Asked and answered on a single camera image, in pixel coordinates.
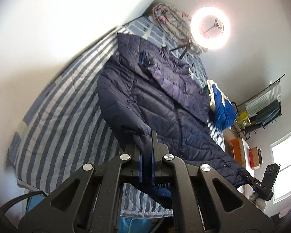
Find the gloved right hand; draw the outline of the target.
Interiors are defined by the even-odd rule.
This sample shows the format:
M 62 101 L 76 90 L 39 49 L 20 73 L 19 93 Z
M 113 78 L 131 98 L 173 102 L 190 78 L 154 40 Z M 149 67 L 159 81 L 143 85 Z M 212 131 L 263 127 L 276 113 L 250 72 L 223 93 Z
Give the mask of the gloved right hand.
M 252 203 L 254 203 L 261 211 L 265 211 L 265 208 L 267 206 L 267 203 L 265 200 L 263 200 L 262 198 L 259 198 L 259 195 L 256 192 L 253 192 L 250 196 L 249 196 L 249 201 L 251 201 Z

